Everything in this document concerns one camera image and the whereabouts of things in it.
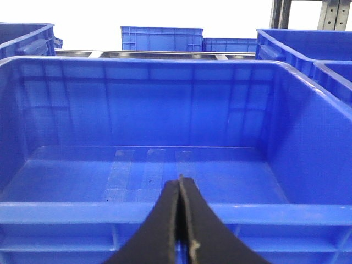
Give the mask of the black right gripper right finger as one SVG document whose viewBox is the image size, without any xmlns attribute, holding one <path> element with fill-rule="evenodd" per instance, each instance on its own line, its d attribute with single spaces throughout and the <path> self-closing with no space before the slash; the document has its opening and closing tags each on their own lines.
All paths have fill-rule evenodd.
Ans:
<svg viewBox="0 0 352 264">
<path fill-rule="evenodd" d="M 218 218 L 192 178 L 179 178 L 178 238 L 185 263 L 269 263 Z"/>
</svg>

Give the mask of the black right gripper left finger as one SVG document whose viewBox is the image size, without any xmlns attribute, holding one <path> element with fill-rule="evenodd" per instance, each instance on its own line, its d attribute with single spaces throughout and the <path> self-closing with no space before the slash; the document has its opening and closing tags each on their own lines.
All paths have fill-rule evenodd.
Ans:
<svg viewBox="0 0 352 264">
<path fill-rule="evenodd" d="M 175 263 L 178 200 L 178 181 L 167 181 L 140 228 L 105 263 Z"/>
</svg>

